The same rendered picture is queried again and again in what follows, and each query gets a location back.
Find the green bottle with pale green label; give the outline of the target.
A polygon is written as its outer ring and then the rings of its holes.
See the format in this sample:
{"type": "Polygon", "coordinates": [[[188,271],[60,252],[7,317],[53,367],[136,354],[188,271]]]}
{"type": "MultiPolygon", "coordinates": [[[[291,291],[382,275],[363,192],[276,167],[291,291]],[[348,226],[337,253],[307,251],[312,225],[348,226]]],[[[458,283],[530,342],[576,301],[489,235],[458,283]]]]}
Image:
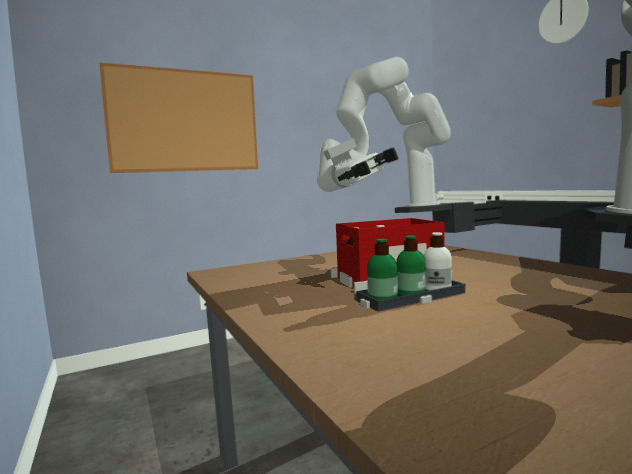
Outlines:
{"type": "Polygon", "coordinates": [[[397,263],[387,239],[376,239],[375,254],[367,263],[368,296],[377,300],[398,297],[397,263]]]}

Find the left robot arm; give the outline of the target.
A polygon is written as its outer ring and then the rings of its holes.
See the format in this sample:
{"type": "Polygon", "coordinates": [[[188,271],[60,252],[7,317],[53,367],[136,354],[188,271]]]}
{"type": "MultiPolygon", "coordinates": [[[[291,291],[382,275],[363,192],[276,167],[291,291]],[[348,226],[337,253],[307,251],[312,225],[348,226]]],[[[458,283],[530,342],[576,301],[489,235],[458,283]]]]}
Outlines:
{"type": "MultiPolygon", "coordinates": [[[[624,28],[632,36],[632,0],[623,0],[621,19],[624,28]]],[[[621,144],[616,181],[614,205],[606,210],[632,214],[632,83],[621,94],[621,144]]]]}

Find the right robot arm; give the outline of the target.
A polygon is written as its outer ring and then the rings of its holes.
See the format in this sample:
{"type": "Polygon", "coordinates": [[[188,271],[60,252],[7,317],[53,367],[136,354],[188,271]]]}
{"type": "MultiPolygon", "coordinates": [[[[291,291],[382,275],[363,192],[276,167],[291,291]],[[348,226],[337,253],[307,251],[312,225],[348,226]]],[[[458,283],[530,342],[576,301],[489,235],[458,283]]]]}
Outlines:
{"type": "Polygon", "coordinates": [[[446,143],[450,138],[450,127],[436,97],[430,93],[412,95],[404,82],[407,76],[406,62],[393,57],[356,70],[347,77],[337,117],[353,139],[344,143],[327,139],[322,144],[317,183],[323,191],[349,187],[337,182],[337,165],[342,166],[339,162],[343,160],[344,164],[344,159],[353,161],[367,155],[369,137],[363,115],[368,97],[378,92],[386,98],[400,124],[413,124],[403,135],[410,191],[410,204],[406,207],[439,205],[437,200],[444,199],[443,195],[435,193],[433,157],[427,147],[446,143]]]}

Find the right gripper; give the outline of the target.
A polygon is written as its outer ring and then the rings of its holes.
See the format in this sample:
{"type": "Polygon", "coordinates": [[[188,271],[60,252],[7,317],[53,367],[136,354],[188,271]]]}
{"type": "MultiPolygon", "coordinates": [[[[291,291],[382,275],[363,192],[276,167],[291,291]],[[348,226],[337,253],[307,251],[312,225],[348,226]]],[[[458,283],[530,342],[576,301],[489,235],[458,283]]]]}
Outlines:
{"type": "Polygon", "coordinates": [[[397,156],[397,153],[396,153],[394,147],[390,148],[388,150],[385,150],[385,151],[383,151],[382,153],[380,153],[378,155],[377,155],[377,153],[373,153],[373,154],[370,154],[370,155],[358,158],[358,159],[353,160],[353,161],[350,160],[350,159],[344,159],[344,161],[345,161],[344,164],[342,163],[343,160],[339,162],[339,163],[342,164],[342,166],[339,166],[339,164],[337,165],[337,168],[336,168],[336,171],[335,171],[335,177],[336,177],[337,182],[340,185],[352,186],[352,185],[356,184],[357,182],[362,181],[362,180],[364,180],[364,179],[366,179],[366,178],[378,173],[379,171],[383,170],[383,168],[384,168],[383,164],[384,163],[386,163],[386,162],[390,163],[390,162],[395,161],[395,160],[398,160],[398,156],[397,156]],[[375,159],[373,159],[373,158],[375,158],[375,159]],[[384,159],[385,159],[385,161],[381,162],[384,159]],[[349,162],[346,163],[346,160],[348,160],[349,162]],[[371,170],[369,168],[371,168],[373,170],[371,170]]]}

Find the green bottle with white label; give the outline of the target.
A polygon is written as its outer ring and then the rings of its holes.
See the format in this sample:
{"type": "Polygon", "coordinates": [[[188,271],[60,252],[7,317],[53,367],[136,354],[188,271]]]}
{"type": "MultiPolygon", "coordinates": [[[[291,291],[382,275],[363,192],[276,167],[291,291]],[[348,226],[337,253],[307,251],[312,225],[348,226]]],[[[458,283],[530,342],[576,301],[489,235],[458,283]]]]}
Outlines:
{"type": "Polygon", "coordinates": [[[405,236],[404,250],[397,257],[398,295],[426,291],[426,261],[418,251],[416,236],[405,236]]]}

